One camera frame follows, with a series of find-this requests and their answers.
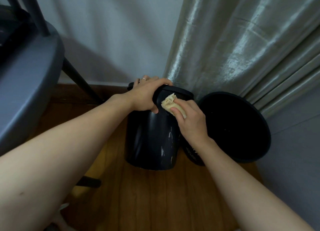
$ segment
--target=wall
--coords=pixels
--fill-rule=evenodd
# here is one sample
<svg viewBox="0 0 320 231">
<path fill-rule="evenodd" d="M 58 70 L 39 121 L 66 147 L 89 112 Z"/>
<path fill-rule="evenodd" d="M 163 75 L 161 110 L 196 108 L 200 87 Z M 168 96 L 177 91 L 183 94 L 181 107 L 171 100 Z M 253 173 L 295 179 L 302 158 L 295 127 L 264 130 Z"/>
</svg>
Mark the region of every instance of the wall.
<svg viewBox="0 0 320 231">
<path fill-rule="evenodd" d="M 257 162 L 264 184 L 320 231 L 320 86 L 267 119 L 272 144 Z"/>
<path fill-rule="evenodd" d="M 162 76 L 183 0 L 38 0 L 66 57 L 92 84 Z M 62 74 L 60 82 L 71 80 Z"/>
</svg>

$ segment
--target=black trash can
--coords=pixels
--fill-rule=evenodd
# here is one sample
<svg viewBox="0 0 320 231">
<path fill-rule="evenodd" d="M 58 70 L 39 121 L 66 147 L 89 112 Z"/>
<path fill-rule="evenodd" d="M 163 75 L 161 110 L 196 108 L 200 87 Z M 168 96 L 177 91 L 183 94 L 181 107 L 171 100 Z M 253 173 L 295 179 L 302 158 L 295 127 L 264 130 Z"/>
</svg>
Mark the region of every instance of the black trash can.
<svg viewBox="0 0 320 231">
<path fill-rule="evenodd" d="M 133 166 L 150 170 L 174 167 L 179 148 L 180 129 L 173 115 L 161 107 L 161 102 L 174 93 L 179 99 L 191 100 L 193 94 L 182 88 L 163 85 L 154 95 L 158 114 L 134 111 L 128 116 L 125 159 Z"/>
<path fill-rule="evenodd" d="M 214 92 L 199 101 L 206 116 L 208 136 L 239 163 L 262 158 L 269 150 L 271 134 L 266 120 L 248 101 L 227 92 Z M 183 151 L 197 165 L 204 166 L 189 143 L 181 140 Z"/>
</svg>

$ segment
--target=hand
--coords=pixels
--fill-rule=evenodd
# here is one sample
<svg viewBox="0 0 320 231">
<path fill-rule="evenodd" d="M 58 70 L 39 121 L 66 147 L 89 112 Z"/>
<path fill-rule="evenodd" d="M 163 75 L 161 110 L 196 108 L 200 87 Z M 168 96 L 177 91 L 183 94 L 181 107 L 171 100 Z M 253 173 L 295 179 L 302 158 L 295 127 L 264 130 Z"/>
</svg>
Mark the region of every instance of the hand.
<svg viewBox="0 0 320 231">
<path fill-rule="evenodd" d="M 126 92 L 124 95 L 131 101 L 132 110 L 151 110 L 153 113 L 157 114 L 159 110 L 153 103 L 152 97 L 157 88 L 163 84 L 172 86 L 172 82 L 169 79 L 159 79 L 157 76 L 150 78 L 148 75 L 144 75 L 142 79 L 137 79 L 133 84 L 133 89 Z"/>
<path fill-rule="evenodd" d="M 198 143 L 210 139 L 207 133 L 206 116 L 198 105 L 193 100 L 175 99 L 174 102 L 186 112 L 186 119 L 184 119 L 177 108 L 170 108 L 178 121 L 181 134 L 188 143 L 195 148 Z"/>
</svg>

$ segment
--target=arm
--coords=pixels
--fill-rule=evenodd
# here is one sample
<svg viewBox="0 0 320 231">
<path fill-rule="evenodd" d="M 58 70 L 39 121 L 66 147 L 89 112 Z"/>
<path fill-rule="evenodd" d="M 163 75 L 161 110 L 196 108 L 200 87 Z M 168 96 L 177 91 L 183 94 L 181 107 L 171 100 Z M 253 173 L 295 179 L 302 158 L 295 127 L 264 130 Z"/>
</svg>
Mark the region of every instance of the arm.
<svg viewBox="0 0 320 231">
<path fill-rule="evenodd" d="M 133 110 L 158 112 L 154 77 L 56 126 L 0 157 L 0 230 L 43 230 L 93 163 L 114 129 Z"/>
<path fill-rule="evenodd" d="M 208 168 L 239 225 L 246 231 L 313 230 L 285 203 L 241 168 L 209 138 L 206 117 L 197 104 L 176 99 L 186 119 L 171 108 L 185 139 L 197 151 Z"/>
</svg>

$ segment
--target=shiny fabric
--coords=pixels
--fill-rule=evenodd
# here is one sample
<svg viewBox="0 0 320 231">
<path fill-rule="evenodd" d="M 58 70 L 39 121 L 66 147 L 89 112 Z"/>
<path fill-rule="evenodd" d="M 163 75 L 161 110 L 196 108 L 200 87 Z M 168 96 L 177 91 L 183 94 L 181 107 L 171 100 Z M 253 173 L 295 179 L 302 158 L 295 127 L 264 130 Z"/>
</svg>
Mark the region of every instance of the shiny fabric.
<svg viewBox="0 0 320 231">
<path fill-rule="evenodd" d="M 320 0 L 184 0 L 164 76 L 195 100 L 227 91 L 262 110 L 319 66 L 288 80 L 320 53 L 319 24 Z"/>
</svg>

